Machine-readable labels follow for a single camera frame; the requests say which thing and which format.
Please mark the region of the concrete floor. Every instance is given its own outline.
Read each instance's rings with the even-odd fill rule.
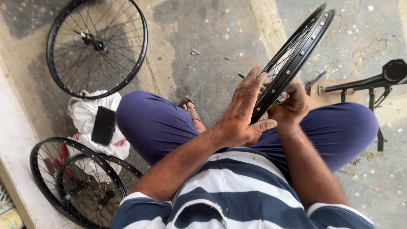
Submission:
[[[70,96],[55,85],[45,62],[50,24],[66,2],[0,0],[1,67],[41,140],[76,132],[67,115]],[[136,2],[148,22],[148,53],[137,77],[120,94],[146,90],[172,102],[187,96],[207,128],[228,107],[240,82],[237,74],[246,73],[257,62],[265,65],[287,36],[322,4],[321,0]],[[407,2],[327,3],[337,16],[303,67],[304,82],[324,70],[326,78],[363,79],[379,74],[389,60],[407,57]],[[191,55],[191,49],[201,54]],[[367,92],[363,95],[362,103],[367,104]],[[362,158],[335,174],[352,207],[370,217],[377,228],[407,226],[406,101],[406,87],[394,87],[376,110],[388,140],[385,155],[373,162]],[[139,170],[148,169],[133,149],[129,155],[128,161]]]

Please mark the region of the man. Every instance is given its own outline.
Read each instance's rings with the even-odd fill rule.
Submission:
[[[373,141],[374,114],[356,103],[309,111],[311,98],[293,82],[271,119],[250,125],[267,76],[259,72],[256,65],[208,130],[192,103],[179,108],[140,91],[123,97],[117,124],[152,168],[121,202],[112,229],[374,228],[332,174]]]

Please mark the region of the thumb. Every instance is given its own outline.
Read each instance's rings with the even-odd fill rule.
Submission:
[[[274,119],[263,119],[249,126],[249,131],[252,136],[262,133],[265,130],[274,128],[277,126],[277,121]]]

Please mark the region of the hand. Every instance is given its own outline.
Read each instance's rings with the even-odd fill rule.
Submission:
[[[236,88],[229,108],[208,130],[210,140],[215,146],[232,148],[243,145],[263,131],[277,126],[277,122],[272,119],[263,119],[250,125],[257,95],[267,77],[266,73],[262,73],[256,78],[259,72],[260,65],[256,64]]]
[[[311,108],[311,97],[309,97],[303,84],[293,80],[287,86],[289,97],[281,104],[274,103],[267,111],[270,118],[278,122],[276,131],[279,134],[292,134],[300,130],[300,122],[308,114]]]

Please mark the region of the wooden board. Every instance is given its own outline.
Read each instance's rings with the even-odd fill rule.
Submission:
[[[341,102],[341,93],[330,92],[318,95],[318,87],[334,86],[338,84],[344,84],[355,81],[355,79],[320,79],[310,89],[307,94],[312,99],[311,109],[315,109],[322,106],[332,105]],[[362,91],[355,91],[352,95],[346,95],[346,102],[362,103]]]

